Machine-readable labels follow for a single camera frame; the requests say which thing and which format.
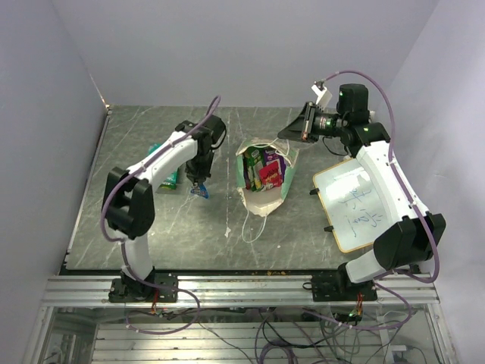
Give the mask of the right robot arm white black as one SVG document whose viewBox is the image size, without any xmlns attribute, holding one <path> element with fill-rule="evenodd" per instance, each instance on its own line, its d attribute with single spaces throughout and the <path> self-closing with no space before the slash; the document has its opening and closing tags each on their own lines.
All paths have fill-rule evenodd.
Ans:
<svg viewBox="0 0 485 364">
<path fill-rule="evenodd" d="M 446 221 L 430 212 L 403 174 L 391 136 L 371 118 L 366 86 L 341 85 L 334 112 L 325 109 L 331 94 L 324 82 L 312 89 L 316 101 L 307 102 L 278 137 L 303 143 L 339 139 L 348 159 L 315 174 L 310 193 L 319 197 L 329 222 L 325 231 L 341 252 L 370 250 L 303 287 L 316 302 L 375 300 L 375 279 L 435 256 Z"/>
</svg>

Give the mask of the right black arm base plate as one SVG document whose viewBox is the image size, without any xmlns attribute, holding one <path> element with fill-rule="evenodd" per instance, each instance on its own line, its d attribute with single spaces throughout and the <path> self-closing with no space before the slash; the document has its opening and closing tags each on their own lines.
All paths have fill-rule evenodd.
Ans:
<svg viewBox="0 0 485 364">
<path fill-rule="evenodd" d="M 314 302 L 376 301 L 377 292 L 373 281 L 352 283 L 343 271 L 324 270 L 312 275 L 302 288 L 311 293 Z"/>
</svg>

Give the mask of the green snack packet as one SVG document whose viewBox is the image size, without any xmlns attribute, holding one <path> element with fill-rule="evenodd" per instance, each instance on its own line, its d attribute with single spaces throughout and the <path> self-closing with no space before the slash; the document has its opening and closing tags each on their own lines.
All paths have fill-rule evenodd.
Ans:
<svg viewBox="0 0 485 364">
<path fill-rule="evenodd" d="M 153 143 L 149 147 L 149 154 L 151 155 L 160 146 L 161 146 L 160 143 Z M 158 189 L 175 190 L 177 188 L 177 181 L 178 181 L 178 170 L 175 170 L 161 182 Z"/>
</svg>

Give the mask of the green printed paper bag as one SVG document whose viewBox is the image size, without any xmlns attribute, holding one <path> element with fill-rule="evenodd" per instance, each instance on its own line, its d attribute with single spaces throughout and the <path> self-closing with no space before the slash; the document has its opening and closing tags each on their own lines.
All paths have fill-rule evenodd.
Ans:
<svg viewBox="0 0 485 364">
<path fill-rule="evenodd" d="M 254 243 L 285 201 L 299 160 L 287 140 L 246 139 L 236 151 L 236 189 L 246 209 L 241 238 Z"/>
</svg>

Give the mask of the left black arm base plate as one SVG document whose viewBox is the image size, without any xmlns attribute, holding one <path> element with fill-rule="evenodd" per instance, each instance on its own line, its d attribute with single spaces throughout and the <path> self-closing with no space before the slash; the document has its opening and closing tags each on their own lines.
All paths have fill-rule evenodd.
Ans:
<svg viewBox="0 0 485 364">
<path fill-rule="evenodd" d="M 142 284 L 129 278 L 124 273 L 111 282 L 108 300 L 110 303 L 147 303 L 157 299 L 161 303 L 177 301 L 178 280 L 171 275 L 152 273 L 148 281 L 156 287 Z"/>
</svg>

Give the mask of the blue snack packet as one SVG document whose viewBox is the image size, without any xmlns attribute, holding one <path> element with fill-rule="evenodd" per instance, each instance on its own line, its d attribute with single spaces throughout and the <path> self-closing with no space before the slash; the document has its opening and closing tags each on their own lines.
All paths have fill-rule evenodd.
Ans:
<svg viewBox="0 0 485 364">
<path fill-rule="evenodd" d="M 209 198 L 208 190 L 203 183 L 195 182 L 190 189 L 190 193 L 194 196 L 199 196 L 204 199 Z"/>
</svg>

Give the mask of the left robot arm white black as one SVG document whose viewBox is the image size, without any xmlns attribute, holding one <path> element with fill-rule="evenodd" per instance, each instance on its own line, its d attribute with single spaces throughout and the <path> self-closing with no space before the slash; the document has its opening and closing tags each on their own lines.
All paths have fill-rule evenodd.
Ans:
<svg viewBox="0 0 485 364">
<path fill-rule="evenodd" d="M 155 290 L 148 245 L 148 232 L 155 221 L 155 191 L 184 165 L 192 189 L 206 196 L 214 152 L 226 135 L 226 124 L 218 116 L 207 115 L 198 124 L 183 121 L 143 160 L 108 173 L 100 228 L 107 241 L 120 244 L 124 259 L 120 279 L 135 300 L 146 301 Z"/>
</svg>

